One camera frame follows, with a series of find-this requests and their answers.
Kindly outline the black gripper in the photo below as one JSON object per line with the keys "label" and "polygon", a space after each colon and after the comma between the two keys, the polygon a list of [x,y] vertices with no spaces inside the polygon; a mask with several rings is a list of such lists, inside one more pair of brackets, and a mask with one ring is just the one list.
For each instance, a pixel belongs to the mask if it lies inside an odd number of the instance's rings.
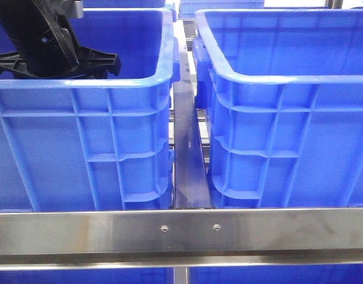
{"label": "black gripper", "polygon": [[115,53],[103,53],[81,47],[79,65],[56,75],[42,76],[34,74],[19,52],[0,54],[0,75],[9,72],[16,79],[106,79],[108,74],[118,76],[121,61]]}

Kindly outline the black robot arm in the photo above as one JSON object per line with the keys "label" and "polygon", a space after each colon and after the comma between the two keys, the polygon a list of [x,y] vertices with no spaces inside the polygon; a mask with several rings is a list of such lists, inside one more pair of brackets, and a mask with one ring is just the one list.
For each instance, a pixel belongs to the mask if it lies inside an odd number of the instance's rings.
{"label": "black robot arm", "polygon": [[0,75],[16,79],[105,79],[121,61],[80,44],[69,20],[83,17],[82,1],[0,1],[0,26],[15,52],[0,54]]}

